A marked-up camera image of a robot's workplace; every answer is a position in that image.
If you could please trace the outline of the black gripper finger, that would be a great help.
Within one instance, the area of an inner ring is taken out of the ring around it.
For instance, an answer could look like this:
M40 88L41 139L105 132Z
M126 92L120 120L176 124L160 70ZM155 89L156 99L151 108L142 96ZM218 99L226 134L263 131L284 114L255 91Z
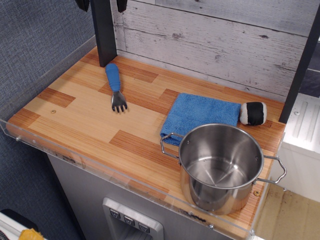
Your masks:
M87 12L89 9L89 5L90 5L90 0L75 0L77 6L79 7L79 9Z
M116 4L119 13L123 13L127 9L127 0L117 0Z

